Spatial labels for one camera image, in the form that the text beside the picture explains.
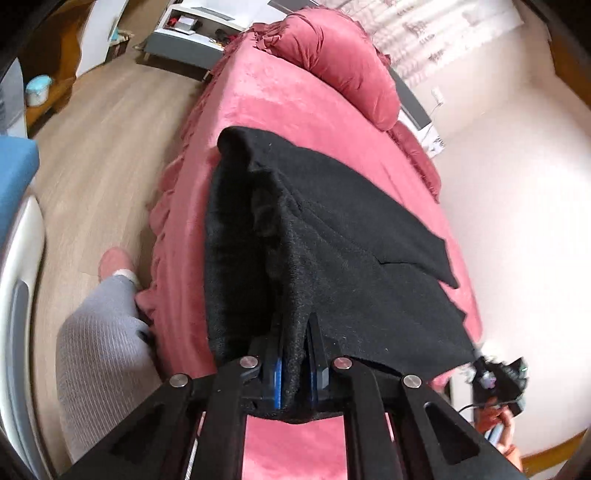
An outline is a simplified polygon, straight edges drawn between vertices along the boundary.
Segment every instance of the wall outlet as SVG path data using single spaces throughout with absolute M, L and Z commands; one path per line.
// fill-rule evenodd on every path
M 433 95 L 433 98 L 435 98 L 435 101 L 437 102 L 437 106 L 441 106 L 445 103 L 445 97 L 443 96 L 439 87 L 432 88 L 431 95 Z

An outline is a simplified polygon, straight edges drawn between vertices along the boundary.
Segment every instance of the silver screw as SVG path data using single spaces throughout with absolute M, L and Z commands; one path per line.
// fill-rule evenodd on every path
M 240 366 L 242 368 L 255 368 L 258 365 L 258 360 L 255 356 L 247 355 L 240 359 Z
M 181 388 L 189 383 L 189 378 L 185 374 L 176 374 L 170 377 L 169 381 L 174 388 Z
M 333 365 L 339 370 L 348 370 L 353 365 L 353 362 L 345 356 L 340 356 L 335 358 Z
M 407 375 L 402 381 L 408 388 L 418 388 L 423 383 L 416 375 Z

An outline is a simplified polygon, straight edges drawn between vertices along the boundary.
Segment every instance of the black garment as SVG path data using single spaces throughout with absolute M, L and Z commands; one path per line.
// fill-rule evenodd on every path
M 270 132 L 222 131 L 206 219 L 205 295 L 218 364 L 282 331 L 293 406 L 311 313 L 342 353 L 425 380 L 474 361 L 445 243 L 334 158 Z

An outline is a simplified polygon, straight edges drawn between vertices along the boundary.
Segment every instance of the person's leg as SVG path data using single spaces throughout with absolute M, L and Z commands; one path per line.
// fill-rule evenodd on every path
M 161 385 L 135 292 L 122 275 L 105 278 L 59 331 L 60 419 L 73 462 Z

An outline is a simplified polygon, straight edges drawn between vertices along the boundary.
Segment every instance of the blue lid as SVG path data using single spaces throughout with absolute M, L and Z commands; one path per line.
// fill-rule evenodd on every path
M 53 80 L 49 75 L 39 75 L 29 83 L 27 83 L 27 88 L 25 89 L 26 92 L 35 92 L 38 93 L 42 90 L 45 90 L 53 83 Z

